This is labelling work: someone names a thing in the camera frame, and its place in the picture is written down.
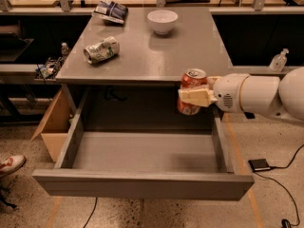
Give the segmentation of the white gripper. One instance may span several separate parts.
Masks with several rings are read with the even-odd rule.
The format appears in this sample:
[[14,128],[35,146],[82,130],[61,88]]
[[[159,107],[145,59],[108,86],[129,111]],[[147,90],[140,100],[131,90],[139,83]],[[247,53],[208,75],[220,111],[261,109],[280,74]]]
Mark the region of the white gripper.
[[207,88],[183,88],[179,90],[179,97],[187,104],[208,107],[216,103],[224,112],[239,113],[242,112],[240,92],[248,77],[249,74],[245,73],[232,73],[223,77],[209,76],[207,84],[213,86],[214,92]]

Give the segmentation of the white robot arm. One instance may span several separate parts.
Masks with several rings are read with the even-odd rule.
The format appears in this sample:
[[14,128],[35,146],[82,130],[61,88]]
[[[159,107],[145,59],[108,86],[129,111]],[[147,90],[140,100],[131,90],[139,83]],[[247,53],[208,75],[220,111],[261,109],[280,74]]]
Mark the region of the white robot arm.
[[181,88],[179,98],[190,105],[221,111],[253,113],[291,124],[304,124],[304,68],[277,76],[232,73],[207,78],[206,85]]

